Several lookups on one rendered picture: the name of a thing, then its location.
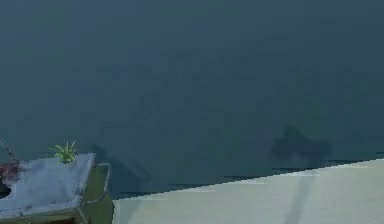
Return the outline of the green houseplant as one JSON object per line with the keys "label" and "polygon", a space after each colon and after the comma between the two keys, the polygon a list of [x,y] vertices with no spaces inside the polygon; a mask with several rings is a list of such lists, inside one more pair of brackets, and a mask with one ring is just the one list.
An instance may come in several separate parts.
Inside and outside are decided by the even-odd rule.
{"label": "green houseplant", "polygon": [[76,159],[76,142],[66,142],[64,145],[55,144],[51,147],[54,152],[54,156],[59,160],[60,163],[69,164]]}

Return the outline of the grey top green cabinet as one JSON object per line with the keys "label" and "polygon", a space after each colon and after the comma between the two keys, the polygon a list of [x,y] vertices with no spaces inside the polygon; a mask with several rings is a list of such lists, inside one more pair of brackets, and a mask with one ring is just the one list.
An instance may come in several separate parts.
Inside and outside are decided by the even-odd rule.
{"label": "grey top green cabinet", "polygon": [[69,164],[53,157],[20,161],[19,168],[11,193],[0,199],[0,224],[114,224],[112,166],[94,153]]}

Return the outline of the dark red round object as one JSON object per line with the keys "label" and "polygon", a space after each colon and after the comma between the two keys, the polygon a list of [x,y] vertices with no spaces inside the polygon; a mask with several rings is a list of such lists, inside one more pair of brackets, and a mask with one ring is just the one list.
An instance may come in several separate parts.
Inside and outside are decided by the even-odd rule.
{"label": "dark red round object", "polygon": [[1,137],[0,145],[12,159],[11,162],[0,164],[0,199],[3,199],[11,193],[11,185],[18,179],[20,161],[15,157]]}

